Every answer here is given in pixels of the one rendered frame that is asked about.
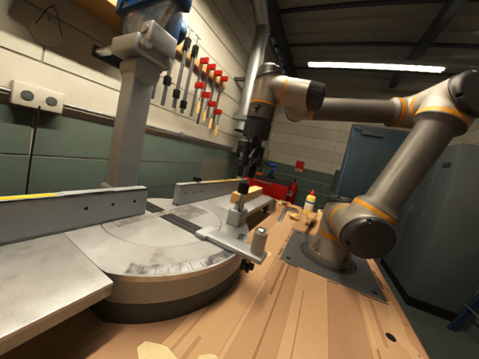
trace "gray locker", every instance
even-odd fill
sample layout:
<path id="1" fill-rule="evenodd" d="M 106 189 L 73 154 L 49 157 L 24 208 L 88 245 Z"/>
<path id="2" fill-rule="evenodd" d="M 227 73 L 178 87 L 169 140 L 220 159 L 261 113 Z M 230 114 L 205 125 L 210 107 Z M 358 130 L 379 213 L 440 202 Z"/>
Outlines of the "gray locker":
<path id="1" fill-rule="evenodd" d="M 409 202 L 384 260 L 410 298 L 458 313 L 479 284 L 479 146 L 449 146 Z"/>

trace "power socket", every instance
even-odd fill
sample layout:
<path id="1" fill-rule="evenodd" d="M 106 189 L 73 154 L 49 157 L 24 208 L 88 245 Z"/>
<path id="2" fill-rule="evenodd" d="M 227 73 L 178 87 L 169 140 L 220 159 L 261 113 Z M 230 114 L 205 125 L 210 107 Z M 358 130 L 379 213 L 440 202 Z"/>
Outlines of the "power socket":
<path id="1" fill-rule="evenodd" d="M 13 80 L 10 85 L 10 102 L 14 105 L 38 108 L 43 111 L 63 112 L 64 97 L 60 92 L 39 88 L 38 86 L 27 84 L 18 80 Z"/>

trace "wooden workbench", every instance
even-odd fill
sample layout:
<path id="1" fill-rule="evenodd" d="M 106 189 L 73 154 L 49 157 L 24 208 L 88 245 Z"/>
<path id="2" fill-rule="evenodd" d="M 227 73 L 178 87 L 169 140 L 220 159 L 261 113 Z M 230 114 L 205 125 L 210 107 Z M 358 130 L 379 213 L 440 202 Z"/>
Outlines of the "wooden workbench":
<path id="1" fill-rule="evenodd" d="M 373 260 L 368 262 L 387 303 L 279 259 L 293 228 L 306 229 L 303 214 L 299 222 L 286 215 L 278 223 L 282 209 L 279 206 L 260 223 L 269 230 L 266 250 L 271 254 L 254 271 L 242 271 L 219 300 L 165 322 L 102 323 L 103 332 L 67 358 L 136 359 L 137 347 L 148 341 L 167 346 L 178 359 L 200 355 L 219 359 L 428 359 Z M 310 234 L 317 231 L 318 223 L 308 230 Z"/>

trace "baseboard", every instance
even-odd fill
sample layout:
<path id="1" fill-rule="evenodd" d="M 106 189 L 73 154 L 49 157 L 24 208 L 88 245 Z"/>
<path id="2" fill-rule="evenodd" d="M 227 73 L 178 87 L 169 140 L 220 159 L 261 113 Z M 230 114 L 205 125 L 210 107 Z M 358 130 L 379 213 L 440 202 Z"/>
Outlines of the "baseboard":
<path id="1" fill-rule="evenodd" d="M 396 287 L 399 294 L 401 294 L 401 297 L 403 298 L 403 300 L 406 302 L 407 305 L 446 320 L 453 320 L 454 318 L 456 318 L 457 313 L 451 312 L 441 307 L 437 307 L 436 305 L 433 305 L 433 304 L 426 303 L 425 301 L 420 301 L 419 299 L 410 297 L 407 294 L 406 290 L 403 288 L 403 286 L 401 286 L 401 283 L 396 278 L 392 270 L 389 268 L 388 263 L 386 263 L 386 261 L 383 258 L 381 259 L 381 265 L 384 268 L 385 272 L 388 274 L 388 276 L 391 278 L 392 283 Z"/>

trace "yellow bottle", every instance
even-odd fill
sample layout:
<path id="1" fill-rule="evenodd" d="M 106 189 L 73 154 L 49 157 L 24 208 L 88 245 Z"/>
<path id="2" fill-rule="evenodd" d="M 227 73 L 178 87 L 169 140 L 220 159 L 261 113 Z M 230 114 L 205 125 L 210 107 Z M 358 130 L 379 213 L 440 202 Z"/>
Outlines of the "yellow bottle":
<path id="1" fill-rule="evenodd" d="M 314 196 L 314 190 L 311 191 L 308 196 L 306 196 L 305 206 L 302 207 L 302 212 L 305 215 L 309 215 L 311 212 L 314 211 L 314 204 L 316 203 L 316 197 Z"/>

